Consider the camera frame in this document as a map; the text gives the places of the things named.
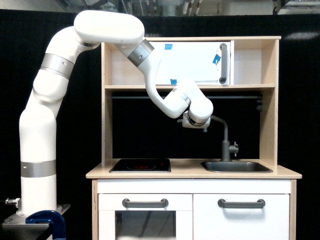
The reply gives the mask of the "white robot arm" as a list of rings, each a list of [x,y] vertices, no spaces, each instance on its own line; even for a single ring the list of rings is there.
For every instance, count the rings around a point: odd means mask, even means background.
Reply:
[[[84,10],[73,26],[50,40],[19,118],[21,212],[30,216],[57,209],[57,115],[66,95],[78,56],[111,43],[143,74],[151,101],[168,117],[186,114],[184,127],[202,128],[210,123],[212,102],[192,80],[183,80],[166,96],[156,88],[161,56],[145,38],[145,27],[135,16]]]

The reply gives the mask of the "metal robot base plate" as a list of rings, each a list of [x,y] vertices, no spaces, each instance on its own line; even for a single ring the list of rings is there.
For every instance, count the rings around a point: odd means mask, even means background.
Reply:
[[[62,204],[58,205],[54,211],[59,212],[64,218],[64,214],[70,207],[70,204]],[[22,213],[15,213],[4,220],[2,229],[10,240],[53,240],[51,225],[48,223],[26,224],[27,217]]]

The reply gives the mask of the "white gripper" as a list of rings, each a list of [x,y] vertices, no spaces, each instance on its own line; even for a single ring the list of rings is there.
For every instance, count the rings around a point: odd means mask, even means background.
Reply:
[[[184,112],[182,116],[177,120],[178,123],[181,123],[183,128],[187,129],[198,129],[203,132],[208,131],[208,127],[210,126],[211,120],[207,119],[205,122],[195,122],[193,121],[188,112]]]

